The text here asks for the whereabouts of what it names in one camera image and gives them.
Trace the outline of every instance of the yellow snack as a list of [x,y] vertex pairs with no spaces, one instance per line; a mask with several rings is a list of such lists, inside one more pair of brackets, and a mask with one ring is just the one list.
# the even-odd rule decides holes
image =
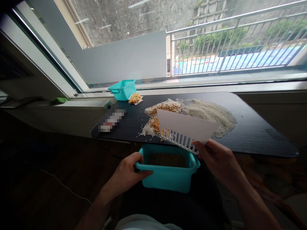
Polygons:
[[136,103],[138,102],[139,100],[141,100],[142,97],[140,96],[140,94],[137,94],[137,93],[134,93],[129,101],[129,103]]

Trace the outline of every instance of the left hand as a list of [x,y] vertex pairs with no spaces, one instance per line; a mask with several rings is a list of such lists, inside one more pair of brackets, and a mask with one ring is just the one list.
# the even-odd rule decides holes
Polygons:
[[134,172],[134,165],[138,161],[143,164],[144,158],[141,153],[134,152],[120,162],[113,176],[101,190],[107,201],[111,201],[116,196],[129,190],[139,181],[153,174],[153,171],[147,170]]

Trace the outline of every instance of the teal plastic basket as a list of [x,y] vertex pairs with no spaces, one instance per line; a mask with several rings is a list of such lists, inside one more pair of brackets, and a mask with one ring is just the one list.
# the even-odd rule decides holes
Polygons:
[[108,88],[118,101],[126,101],[137,92],[135,88],[135,80],[123,80]]
[[[147,165],[148,155],[152,153],[175,153],[185,158],[187,168]],[[192,174],[200,167],[196,155],[176,146],[143,144],[139,153],[144,157],[144,164],[136,163],[140,171],[152,170],[153,174],[142,180],[144,187],[159,188],[182,193],[188,193],[191,186]]]

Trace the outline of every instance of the hand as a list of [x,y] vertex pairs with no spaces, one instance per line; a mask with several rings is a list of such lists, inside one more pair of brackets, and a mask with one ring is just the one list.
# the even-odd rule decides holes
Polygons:
[[240,194],[242,189],[250,186],[229,148],[212,139],[209,139],[206,145],[200,142],[193,142],[193,144],[199,151],[199,158],[204,159],[210,172],[234,195]]
[[153,174],[153,171],[147,170],[134,172],[134,165],[138,161],[143,164],[144,158],[141,153],[134,152],[120,162],[113,176],[101,189],[102,195],[108,202],[129,190],[139,181]]

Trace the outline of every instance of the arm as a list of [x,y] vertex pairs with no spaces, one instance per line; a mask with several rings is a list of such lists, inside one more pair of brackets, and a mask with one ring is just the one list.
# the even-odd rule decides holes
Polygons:
[[260,195],[246,179],[232,151],[210,139],[206,145],[194,142],[199,158],[209,170],[237,198],[244,225],[247,229],[281,229]]
[[151,175],[152,171],[134,172],[136,162],[144,163],[142,154],[135,152],[123,159],[113,176],[103,186],[95,201],[76,227],[76,230],[101,230],[105,224],[112,200],[133,185]]

